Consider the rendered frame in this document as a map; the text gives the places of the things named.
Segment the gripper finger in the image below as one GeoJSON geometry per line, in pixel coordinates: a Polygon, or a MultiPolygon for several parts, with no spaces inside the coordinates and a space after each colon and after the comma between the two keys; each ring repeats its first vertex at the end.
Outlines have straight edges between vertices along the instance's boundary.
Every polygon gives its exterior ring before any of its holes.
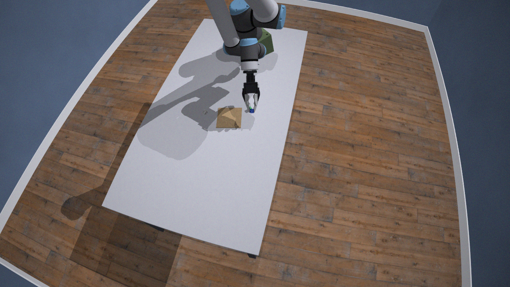
{"type": "Polygon", "coordinates": [[[260,98],[260,89],[257,88],[257,93],[253,95],[253,98],[254,98],[254,112],[256,111],[256,108],[257,108],[257,103],[258,103],[258,100],[260,98]],[[255,100],[256,100],[256,105],[255,105],[255,100]]]}
{"type": "Polygon", "coordinates": [[[243,96],[243,99],[244,99],[244,101],[245,101],[246,107],[247,107],[247,109],[248,109],[248,111],[249,111],[249,113],[250,113],[250,107],[249,107],[249,95],[248,95],[248,93],[246,93],[246,92],[244,93],[244,89],[243,89],[243,91],[242,91],[242,96],[243,96]]]}

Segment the tan mat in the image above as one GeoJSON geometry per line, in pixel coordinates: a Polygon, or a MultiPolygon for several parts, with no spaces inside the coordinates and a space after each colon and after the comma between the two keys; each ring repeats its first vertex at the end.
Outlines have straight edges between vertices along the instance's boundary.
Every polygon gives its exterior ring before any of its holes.
{"type": "Polygon", "coordinates": [[[216,128],[241,128],[242,108],[218,108],[216,128]]]}

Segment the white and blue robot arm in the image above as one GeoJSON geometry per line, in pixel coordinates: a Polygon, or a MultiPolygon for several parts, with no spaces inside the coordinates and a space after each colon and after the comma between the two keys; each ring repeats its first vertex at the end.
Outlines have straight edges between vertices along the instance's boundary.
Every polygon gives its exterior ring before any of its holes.
{"type": "Polygon", "coordinates": [[[262,28],[282,29],[286,6],[274,0],[234,0],[229,12],[225,0],[205,2],[224,40],[224,53],[241,56],[241,70],[259,69],[258,60],[266,55],[266,47],[257,43],[262,28]]]}

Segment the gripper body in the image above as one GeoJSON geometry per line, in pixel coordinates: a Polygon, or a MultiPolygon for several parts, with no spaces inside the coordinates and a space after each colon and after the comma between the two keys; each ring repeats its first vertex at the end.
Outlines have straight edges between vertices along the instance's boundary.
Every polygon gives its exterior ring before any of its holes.
{"type": "Polygon", "coordinates": [[[254,82],[254,73],[257,73],[257,70],[243,71],[243,73],[247,73],[247,83],[243,83],[244,93],[257,93],[257,82],[254,82]]]}

